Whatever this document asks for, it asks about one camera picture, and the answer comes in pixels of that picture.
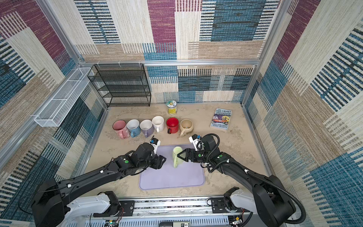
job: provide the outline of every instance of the purple mat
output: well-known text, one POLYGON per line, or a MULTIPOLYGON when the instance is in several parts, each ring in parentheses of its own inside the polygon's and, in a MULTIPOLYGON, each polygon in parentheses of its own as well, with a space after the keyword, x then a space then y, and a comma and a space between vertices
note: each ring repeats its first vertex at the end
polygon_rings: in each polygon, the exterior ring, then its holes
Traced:
POLYGON ((164 156, 166 161, 161 169, 147 168, 140 174, 139 188, 141 190, 193 187, 204 184, 204 170, 199 163, 183 162, 174 168, 172 152, 176 146, 183 150, 194 148, 193 144, 159 146, 156 154, 164 156))

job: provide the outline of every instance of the book cover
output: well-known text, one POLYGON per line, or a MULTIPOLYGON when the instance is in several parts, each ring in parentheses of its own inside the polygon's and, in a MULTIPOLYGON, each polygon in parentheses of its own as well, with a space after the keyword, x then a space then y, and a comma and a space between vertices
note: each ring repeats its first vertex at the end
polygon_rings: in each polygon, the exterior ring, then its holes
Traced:
POLYGON ((231 115, 231 110, 217 108, 213 115, 210 127, 220 131, 227 131, 231 115))

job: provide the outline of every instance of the jar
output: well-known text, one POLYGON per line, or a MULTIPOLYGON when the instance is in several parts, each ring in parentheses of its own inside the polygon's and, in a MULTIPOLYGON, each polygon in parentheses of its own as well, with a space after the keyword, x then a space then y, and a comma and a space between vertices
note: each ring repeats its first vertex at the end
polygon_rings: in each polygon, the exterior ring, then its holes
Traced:
POLYGON ((168 113, 170 115, 176 114, 176 101, 169 100, 166 102, 166 106, 168 107, 168 113))

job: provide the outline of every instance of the white wire basket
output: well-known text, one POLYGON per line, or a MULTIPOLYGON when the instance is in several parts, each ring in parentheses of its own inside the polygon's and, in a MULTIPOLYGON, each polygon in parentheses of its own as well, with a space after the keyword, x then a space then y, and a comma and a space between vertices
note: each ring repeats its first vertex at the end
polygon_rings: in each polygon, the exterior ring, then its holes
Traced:
POLYGON ((59 127, 87 86, 91 68, 78 68, 34 119, 41 127, 59 127))

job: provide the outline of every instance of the black wire shelf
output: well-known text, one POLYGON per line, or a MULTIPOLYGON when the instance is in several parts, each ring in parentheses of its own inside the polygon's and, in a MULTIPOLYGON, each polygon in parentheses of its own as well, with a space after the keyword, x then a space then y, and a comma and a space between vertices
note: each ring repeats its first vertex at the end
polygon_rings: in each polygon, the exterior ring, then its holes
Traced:
POLYGON ((108 107, 150 106, 151 92, 143 64, 97 64, 88 76, 108 107))

